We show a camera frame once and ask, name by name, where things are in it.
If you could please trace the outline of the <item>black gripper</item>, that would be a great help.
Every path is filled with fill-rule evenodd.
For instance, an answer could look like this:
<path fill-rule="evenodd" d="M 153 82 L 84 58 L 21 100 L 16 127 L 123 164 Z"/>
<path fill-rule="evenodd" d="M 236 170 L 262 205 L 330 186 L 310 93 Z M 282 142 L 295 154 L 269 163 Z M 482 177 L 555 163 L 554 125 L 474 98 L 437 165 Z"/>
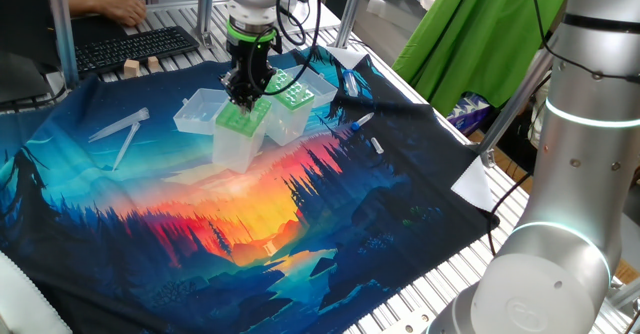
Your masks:
<path fill-rule="evenodd" d="M 227 42 L 227 50 L 231 55 L 231 69 L 223 77 L 223 86 L 229 101 L 240 110 L 250 113 L 276 70 L 268 61 L 271 43 L 258 43 L 253 49 L 253 42 L 239 41 L 237 44 Z M 259 87 L 251 86 L 249 76 Z"/>

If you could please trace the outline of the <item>person bare hand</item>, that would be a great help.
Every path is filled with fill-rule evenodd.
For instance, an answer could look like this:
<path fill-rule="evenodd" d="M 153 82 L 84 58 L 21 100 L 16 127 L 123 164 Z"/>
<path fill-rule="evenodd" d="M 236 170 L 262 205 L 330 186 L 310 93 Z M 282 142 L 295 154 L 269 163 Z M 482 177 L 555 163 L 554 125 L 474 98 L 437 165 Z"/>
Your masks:
<path fill-rule="evenodd" d="M 101 15 L 127 27 L 142 23 L 147 14 L 141 0 L 100 0 L 98 9 Z"/>

